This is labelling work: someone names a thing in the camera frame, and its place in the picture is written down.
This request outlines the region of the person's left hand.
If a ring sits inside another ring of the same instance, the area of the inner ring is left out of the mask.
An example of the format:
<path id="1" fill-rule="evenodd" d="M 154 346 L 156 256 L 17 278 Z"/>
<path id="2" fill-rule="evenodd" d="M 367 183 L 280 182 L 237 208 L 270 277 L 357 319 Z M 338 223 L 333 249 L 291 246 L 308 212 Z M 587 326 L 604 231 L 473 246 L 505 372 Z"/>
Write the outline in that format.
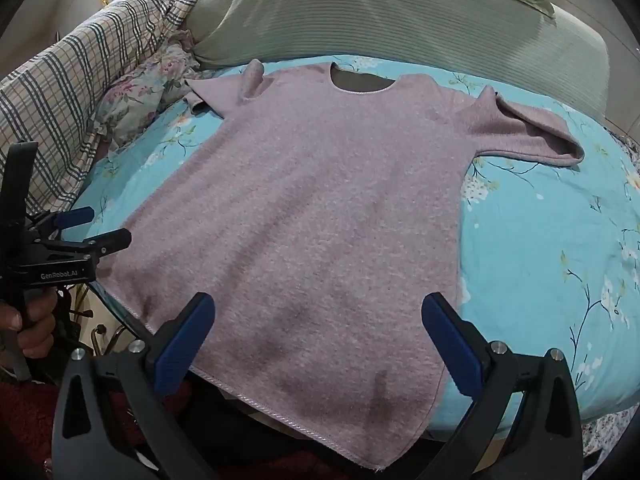
<path id="1" fill-rule="evenodd" d="M 21 315 L 14 307 L 1 304 L 1 329 L 17 333 L 17 345 L 29 359 L 42 359 L 53 346 L 55 318 L 53 310 L 58 303 L 55 289 L 40 292 L 26 306 Z"/>

